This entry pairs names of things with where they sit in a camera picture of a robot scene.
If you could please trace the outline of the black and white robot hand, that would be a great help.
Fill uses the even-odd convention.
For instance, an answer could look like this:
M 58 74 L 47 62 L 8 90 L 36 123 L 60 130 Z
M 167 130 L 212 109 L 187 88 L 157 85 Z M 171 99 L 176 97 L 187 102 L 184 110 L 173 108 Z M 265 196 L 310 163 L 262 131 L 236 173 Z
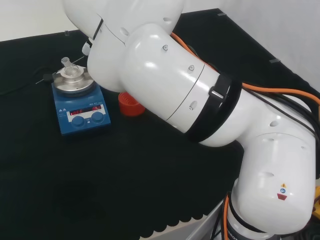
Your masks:
M 88 40 L 84 43 L 84 45 L 82 47 L 83 55 L 89 56 L 92 45 L 93 45 L 93 40 L 91 38 L 88 38 Z

